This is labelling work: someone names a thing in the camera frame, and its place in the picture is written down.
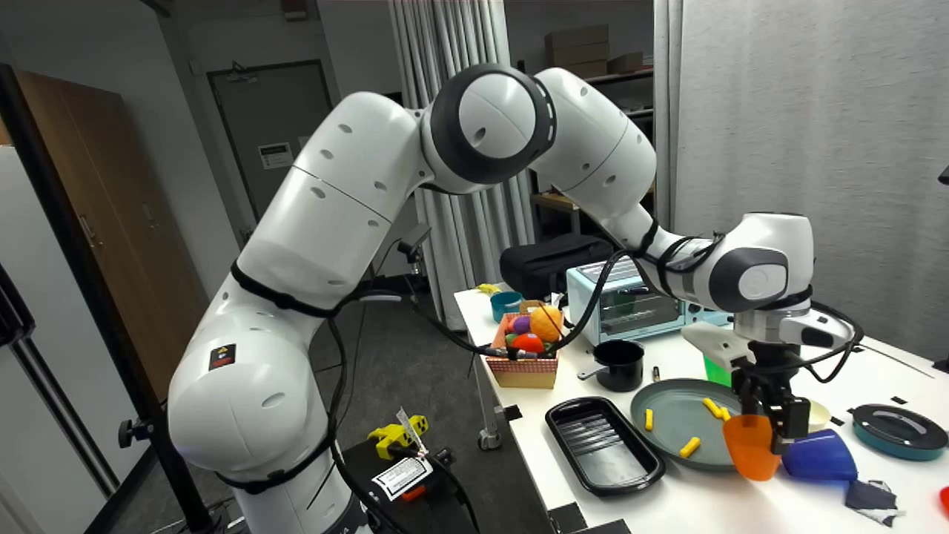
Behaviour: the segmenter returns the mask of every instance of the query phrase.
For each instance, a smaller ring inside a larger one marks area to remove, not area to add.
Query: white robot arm
[[[175,447],[232,484],[256,534],[361,522],[330,455],[334,440],[309,345],[356,290],[404,201],[414,186],[472,192],[528,166],[635,250],[657,290],[734,311],[743,339],[779,348],[779,364],[791,364],[791,348],[818,321],[810,318],[812,238],[803,216],[743,216],[720,240],[657,228],[641,207],[654,179],[650,139],[561,68],[539,78],[465,68],[425,114],[356,91],[296,157],[170,388]],[[791,370],[773,375],[785,388]]]

